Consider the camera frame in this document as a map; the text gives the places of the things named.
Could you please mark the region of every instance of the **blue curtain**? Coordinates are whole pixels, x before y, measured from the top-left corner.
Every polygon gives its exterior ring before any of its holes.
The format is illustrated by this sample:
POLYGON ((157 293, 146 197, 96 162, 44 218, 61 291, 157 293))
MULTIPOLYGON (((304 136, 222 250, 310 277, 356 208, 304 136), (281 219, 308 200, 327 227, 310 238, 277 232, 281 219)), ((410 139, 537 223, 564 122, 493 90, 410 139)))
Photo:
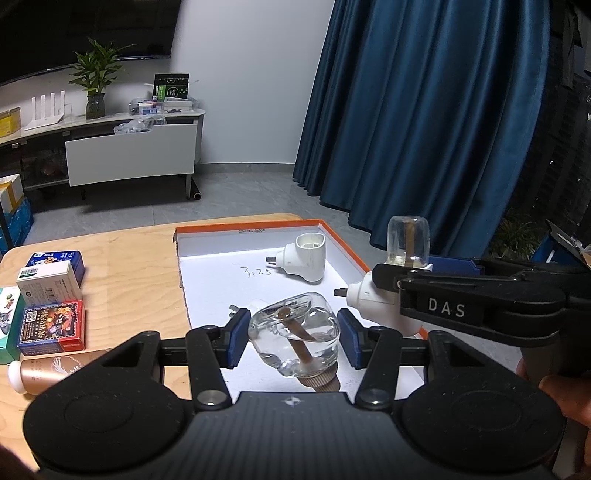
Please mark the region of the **blue curtain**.
POLYGON ((431 251, 480 256, 534 132, 549 0, 336 0, 294 179, 385 248, 393 215, 431 251))

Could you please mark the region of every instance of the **white box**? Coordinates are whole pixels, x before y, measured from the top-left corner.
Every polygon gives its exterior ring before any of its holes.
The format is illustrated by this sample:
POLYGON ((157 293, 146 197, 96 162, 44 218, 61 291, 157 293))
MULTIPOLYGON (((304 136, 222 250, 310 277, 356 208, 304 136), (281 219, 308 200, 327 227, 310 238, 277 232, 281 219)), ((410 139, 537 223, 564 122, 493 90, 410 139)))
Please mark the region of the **white box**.
POLYGON ((14 213, 24 196, 21 176, 18 173, 0 177, 0 203, 4 213, 14 213))
POLYGON ((21 268, 17 286, 27 307, 82 300, 82 292, 69 260, 21 268))

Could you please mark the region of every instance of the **wooden table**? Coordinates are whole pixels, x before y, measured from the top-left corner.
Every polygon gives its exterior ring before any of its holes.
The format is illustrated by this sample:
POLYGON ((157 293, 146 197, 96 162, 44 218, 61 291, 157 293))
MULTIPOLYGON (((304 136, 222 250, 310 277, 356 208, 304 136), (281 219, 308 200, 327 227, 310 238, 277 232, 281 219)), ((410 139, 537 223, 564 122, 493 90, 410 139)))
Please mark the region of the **wooden table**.
MULTIPOLYGON (((35 252, 80 250, 86 266, 82 293, 86 306, 86 349, 112 348, 143 330, 162 338, 183 337, 190 329, 180 288, 173 242, 179 225, 300 219, 290 213, 253 215, 188 223, 147 226, 95 233, 27 245, 11 250, 0 264, 0 286, 15 279, 35 252)), ((8 384, 8 367, 0 365, 0 443, 23 462, 37 468, 23 436, 22 416, 30 395, 17 394, 8 384)), ((165 385, 190 398, 185 367, 167 367, 165 385)))

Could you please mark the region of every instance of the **product box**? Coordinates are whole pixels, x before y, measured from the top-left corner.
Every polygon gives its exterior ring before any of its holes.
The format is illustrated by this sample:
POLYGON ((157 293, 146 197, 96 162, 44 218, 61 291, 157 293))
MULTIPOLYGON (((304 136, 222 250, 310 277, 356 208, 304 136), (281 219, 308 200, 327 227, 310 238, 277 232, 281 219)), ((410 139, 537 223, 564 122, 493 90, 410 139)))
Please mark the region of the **product box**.
POLYGON ((21 268, 17 285, 27 307, 82 300, 82 292, 69 260, 21 268))
POLYGON ((18 360, 18 332, 25 302, 18 287, 0 288, 0 364, 18 360))
POLYGON ((84 350, 84 321, 81 300, 26 309, 17 347, 27 356, 84 350))
POLYGON ((188 73, 162 73, 154 75, 153 95, 163 102, 166 97, 187 98, 189 95, 188 73))
POLYGON ((140 115, 156 115, 162 113, 162 105, 158 104, 155 100, 146 100, 145 102, 138 103, 138 113, 140 115))
POLYGON ((0 177, 0 203, 4 213, 14 213, 24 197, 21 176, 18 173, 0 177))
POLYGON ((199 108, 199 101, 192 97, 184 98, 170 98, 164 99, 164 110, 166 112, 194 112, 199 108))
POLYGON ((53 262, 63 262, 69 260, 74 269, 74 276, 81 285, 84 277, 84 262, 82 261, 82 254, 78 250, 71 250, 67 252, 37 252, 29 259, 26 267, 34 267, 35 265, 43 265, 53 262))
POLYGON ((0 137, 12 135, 21 129, 21 108, 16 107, 0 113, 0 137))

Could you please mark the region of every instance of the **white drawer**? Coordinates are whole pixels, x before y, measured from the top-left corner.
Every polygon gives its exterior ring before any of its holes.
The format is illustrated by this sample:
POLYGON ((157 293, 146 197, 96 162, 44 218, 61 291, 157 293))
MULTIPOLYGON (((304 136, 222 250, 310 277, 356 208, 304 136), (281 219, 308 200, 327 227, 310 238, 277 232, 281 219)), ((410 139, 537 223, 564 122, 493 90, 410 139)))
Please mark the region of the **white drawer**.
POLYGON ((196 124, 72 140, 66 142, 70 185, 192 173, 196 145, 196 124))

